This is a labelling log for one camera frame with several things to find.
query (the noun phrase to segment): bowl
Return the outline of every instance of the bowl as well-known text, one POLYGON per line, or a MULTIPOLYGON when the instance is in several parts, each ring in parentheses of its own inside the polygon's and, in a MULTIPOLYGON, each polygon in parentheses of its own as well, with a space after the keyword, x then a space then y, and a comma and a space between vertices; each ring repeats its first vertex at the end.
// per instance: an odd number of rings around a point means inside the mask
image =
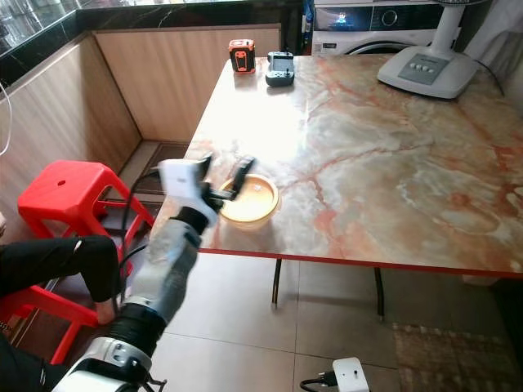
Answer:
MULTIPOLYGON (((229 189, 229 179, 220 189, 229 189)), ((244 187, 233 202, 225 202, 220 213, 225 220, 241 230, 263 227, 273 216, 279 202, 279 192, 274 183, 258 174, 247 174, 244 187)))

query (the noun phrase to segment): black device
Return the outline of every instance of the black device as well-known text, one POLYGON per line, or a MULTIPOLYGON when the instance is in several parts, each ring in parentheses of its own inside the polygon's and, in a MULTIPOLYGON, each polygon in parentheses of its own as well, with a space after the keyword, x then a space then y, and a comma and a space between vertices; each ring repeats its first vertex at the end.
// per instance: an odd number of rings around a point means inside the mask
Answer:
POLYGON ((271 87, 290 86, 294 82, 294 56, 288 51, 270 51, 267 54, 269 69, 265 75, 271 87))

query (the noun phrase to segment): bare foot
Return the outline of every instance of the bare foot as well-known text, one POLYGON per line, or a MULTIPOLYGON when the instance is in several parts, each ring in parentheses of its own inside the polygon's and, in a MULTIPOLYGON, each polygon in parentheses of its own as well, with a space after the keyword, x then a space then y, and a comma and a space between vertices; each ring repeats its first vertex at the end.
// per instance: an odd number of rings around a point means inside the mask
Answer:
POLYGON ((111 298, 104 302, 95 302, 98 323, 104 325, 114 320, 115 314, 111 298))

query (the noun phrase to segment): black pants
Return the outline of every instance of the black pants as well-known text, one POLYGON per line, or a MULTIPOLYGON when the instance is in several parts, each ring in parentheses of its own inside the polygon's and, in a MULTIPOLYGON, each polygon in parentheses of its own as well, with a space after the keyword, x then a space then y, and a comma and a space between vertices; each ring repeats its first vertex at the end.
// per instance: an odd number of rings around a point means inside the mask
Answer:
MULTIPOLYGON (((118 254, 110 238, 42 239, 0 247, 0 296, 80 273, 96 302, 111 298, 118 254)), ((12 347, 0 333, 0 391, 50 391, 67 367, 44 363, 12 347)))

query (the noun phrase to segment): beige tiled floor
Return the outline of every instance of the beige tiled floor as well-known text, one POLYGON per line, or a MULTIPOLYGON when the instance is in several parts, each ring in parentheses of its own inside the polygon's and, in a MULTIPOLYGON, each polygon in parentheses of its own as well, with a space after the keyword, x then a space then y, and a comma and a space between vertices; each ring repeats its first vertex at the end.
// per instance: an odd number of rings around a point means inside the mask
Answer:
POLYGON ((270 306, 275 260, 201 254, 187 297, 166 331, 294 352, 297 261, 285 261, 280 307, 270 306))
MULTIPOLYGON (((154 152, 143 144, 122 177, 131 183, 154 152)), ((383 270, 386 321, 376 315, 371 268, 200 254, 186 301, 154 353, 167 391, 298 392, 299 381, 356 356, 373 392, 400 390, 391 324, 505 336, 494 298, 459 276, 383 270)))

